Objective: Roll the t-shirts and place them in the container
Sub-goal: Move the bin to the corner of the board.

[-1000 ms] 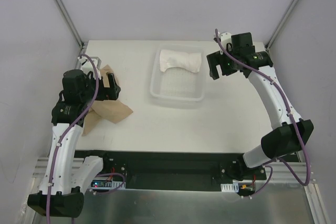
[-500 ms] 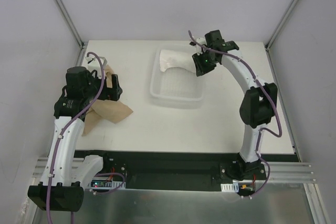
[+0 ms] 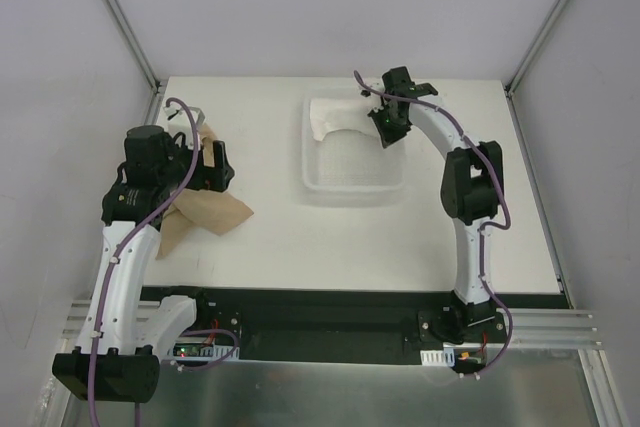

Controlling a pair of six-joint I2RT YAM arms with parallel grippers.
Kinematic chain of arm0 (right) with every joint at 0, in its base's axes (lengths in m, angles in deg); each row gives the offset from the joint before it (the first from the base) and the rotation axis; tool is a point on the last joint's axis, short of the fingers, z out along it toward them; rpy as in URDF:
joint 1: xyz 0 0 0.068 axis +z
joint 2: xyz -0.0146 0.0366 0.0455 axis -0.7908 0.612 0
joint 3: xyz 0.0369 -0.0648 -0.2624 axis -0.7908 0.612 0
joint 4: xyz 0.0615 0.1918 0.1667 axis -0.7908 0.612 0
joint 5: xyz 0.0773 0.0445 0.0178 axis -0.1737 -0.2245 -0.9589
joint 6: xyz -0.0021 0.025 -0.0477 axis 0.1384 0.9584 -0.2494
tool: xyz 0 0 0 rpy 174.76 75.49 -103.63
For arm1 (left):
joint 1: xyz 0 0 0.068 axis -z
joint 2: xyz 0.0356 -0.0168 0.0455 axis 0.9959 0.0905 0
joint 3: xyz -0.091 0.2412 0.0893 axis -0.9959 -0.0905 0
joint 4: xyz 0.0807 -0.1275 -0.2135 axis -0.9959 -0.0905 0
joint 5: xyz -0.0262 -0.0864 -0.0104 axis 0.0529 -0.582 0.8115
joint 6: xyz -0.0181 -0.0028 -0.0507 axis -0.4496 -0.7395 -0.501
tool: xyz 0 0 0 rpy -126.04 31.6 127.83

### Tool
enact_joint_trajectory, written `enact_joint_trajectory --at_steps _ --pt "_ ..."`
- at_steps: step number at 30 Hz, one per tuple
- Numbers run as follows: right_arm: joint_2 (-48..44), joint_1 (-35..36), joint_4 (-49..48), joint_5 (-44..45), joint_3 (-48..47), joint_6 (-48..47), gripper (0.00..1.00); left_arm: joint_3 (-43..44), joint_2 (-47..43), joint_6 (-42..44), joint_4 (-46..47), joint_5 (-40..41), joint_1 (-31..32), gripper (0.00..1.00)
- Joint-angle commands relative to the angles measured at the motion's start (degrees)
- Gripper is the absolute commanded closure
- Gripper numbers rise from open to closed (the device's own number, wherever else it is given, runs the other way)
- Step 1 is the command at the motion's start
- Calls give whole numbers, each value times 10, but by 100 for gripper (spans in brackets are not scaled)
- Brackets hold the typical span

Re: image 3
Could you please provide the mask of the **beige t shirt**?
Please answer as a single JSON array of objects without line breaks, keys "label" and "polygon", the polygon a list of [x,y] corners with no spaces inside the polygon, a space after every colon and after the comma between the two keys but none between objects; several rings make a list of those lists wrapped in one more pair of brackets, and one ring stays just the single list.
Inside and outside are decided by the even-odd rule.
[{"label": "beige t shirt", "polygon": [[229,192],[185,189],[164,214],[156,258],[166,258],[195,228],[222,236],[253,214],[249,206]]}]

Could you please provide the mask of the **white plastic basket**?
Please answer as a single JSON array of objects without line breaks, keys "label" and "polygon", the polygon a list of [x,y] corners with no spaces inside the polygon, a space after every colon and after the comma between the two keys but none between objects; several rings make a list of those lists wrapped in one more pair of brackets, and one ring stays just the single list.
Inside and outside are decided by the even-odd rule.
[{"label": "white plastic basket", "polygon": [[316,88],[306,93],[301,119],[301,177],[303,185],[318,194],[373,196],[404,187],[404,145],[383,148],[378,136],[342,130],[322,142],[312,137],[309,107],[313,98],[358,99],[357,87]]}]

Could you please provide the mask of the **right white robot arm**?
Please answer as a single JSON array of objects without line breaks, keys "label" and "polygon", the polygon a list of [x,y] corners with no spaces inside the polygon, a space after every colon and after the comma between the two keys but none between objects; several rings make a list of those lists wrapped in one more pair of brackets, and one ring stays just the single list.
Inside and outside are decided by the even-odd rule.
[{"label": "right white robot arm", "polygon": [[457,273],[450,303],[428,321],[436,339],[473,341],[496,315],[489,275],[488,236],[504,207],[503,152],[496,141],[477,141],[443,107],[430,83],[416,83],[405,66],[382,75],[382,88],[362,88],[380,98],[369,111],[387,148],[419,129],[444,159],[440,200],[456,236]]}]

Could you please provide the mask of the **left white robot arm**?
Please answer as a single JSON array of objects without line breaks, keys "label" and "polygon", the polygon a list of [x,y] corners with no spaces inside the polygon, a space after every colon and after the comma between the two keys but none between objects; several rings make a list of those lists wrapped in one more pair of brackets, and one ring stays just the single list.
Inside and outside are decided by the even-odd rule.
[{"label": "left white robot arm", "polygon": [[142,404],[153,396],[160,366],[181,334],[204,334],[212,316],[194,298],[171,295],[145,322],[137,321],[164,212],[181,186],[223,192],[234,170],[224,142],[213,141],[207,162],[191,134],[155,125],[129,130],[124,152],[102,200],[102,257],[89,311],[75,347],[55,356],[52,373],[80,400]]}]

